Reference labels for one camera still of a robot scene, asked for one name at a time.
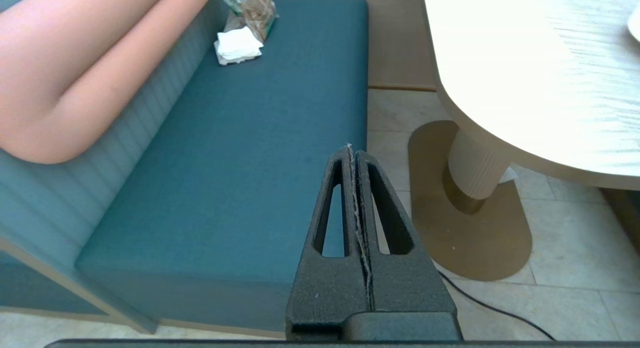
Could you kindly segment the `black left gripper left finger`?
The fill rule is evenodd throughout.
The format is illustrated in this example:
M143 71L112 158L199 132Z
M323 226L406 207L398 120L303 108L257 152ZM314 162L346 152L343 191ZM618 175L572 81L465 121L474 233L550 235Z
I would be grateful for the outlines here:
M333 191L342 200L342 257L323 255ZM340 339L350 316L371 310L371 269L351 145L329 159L285 310L288 339Z

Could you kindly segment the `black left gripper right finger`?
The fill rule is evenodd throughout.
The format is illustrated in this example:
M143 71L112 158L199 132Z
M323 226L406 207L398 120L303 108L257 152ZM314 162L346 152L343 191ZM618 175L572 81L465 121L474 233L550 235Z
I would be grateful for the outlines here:
M454 314L457 307L379 161L355 153L365 288L375 312Z

